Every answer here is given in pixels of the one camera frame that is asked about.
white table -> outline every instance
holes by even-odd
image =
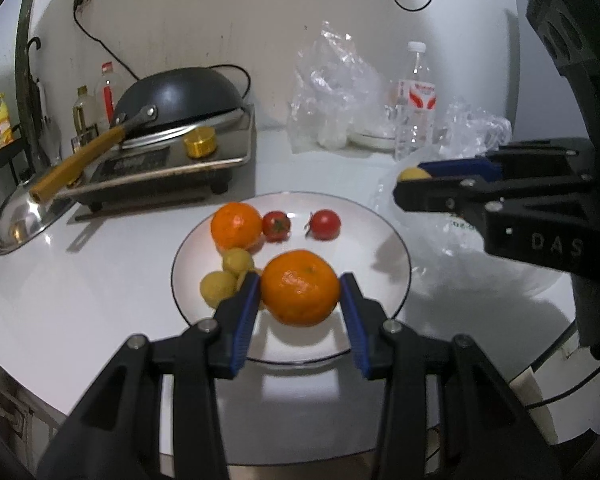
[[[321,191],[368,205],[393,164],[376,153],[292,155],[283,131],[261,132],[257,142],[256,164],[236,172],[222,201],[253,194],[254,171],[258,194]],[[0,365],[68,413],[130,334],[154,340],[181,333],[187,325],[171,295],[171,264],[182,240],[216,208],[189,205],[90,222],[74,222],[74,208],[29,244],[0,256]],[[457,302],[450,314],[443,304],[409,297],[403,312],[427,333],[470,333],[510,379],[574,319],[570,280],[563,276],[540,297],[505,306],[490,308],[486,298],[462,316]],[[163,393],[164,453],[173,449],[171,384],[166,381]],[[349,355],[303,371],[249,362],[236,380],[217,382],[227,460],[279,464],[371,449],[383,389],[381,381],[363,380]]]

mandarin orange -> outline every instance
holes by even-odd
[[[262,217],[252,205],[229,202],[211,219],[211,237],[219,251],[249,249],[260,239]]]
[[[339,281],[331,266],[311,251],[280,254],[260,281],[262,301],[280,323],[313,326],[331,314],[339,300]]]

yellow-green fruit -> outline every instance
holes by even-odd
[[[258,276],[262,276],[262,269],[249,269],[257,272]],[[238,292],[242,288],[242,283],[244,283],[244,279],[247,277],[247,273],[249,270],[243,270],[238,276],[238,281],[235,284],[235,292]],[[262,300],[260,300],[259,309],[264,310],[267,306],[264,304]]]
[[[419,180],[421,178],[431,178],[431,175],[422,168],[406,168],[406,170],[402,171],[400,176],[398,176],[398,182],[401,182],[402,180]]]
[[[235,294],[235,276],[225,270],[210,272],[200,282],[200,294],[211,308]]]
[[[244,249],[229,249],[222,255],[222,269],[232,273],[236,278],[240,276],[241,272],[253,269],[253,267],[255,267],[253,256]]]

cherry tomato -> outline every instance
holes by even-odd
[[[282,242],[289,236],[291,221],[283,211],[270,211],[262,219],[262,232],[267,242]]]
[[[311,215],[309,223],[304,228],[309,228],[306,235],[310,234],[316,240],[333,240],[339,235],[341,225],[342,222],[335,212],[330,209],[321,209]]]

gold cap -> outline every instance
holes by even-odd
[[[217,149],[215,128],[199,126],[184,136],[184,146],[190,158],[202,158],[211,155]]]

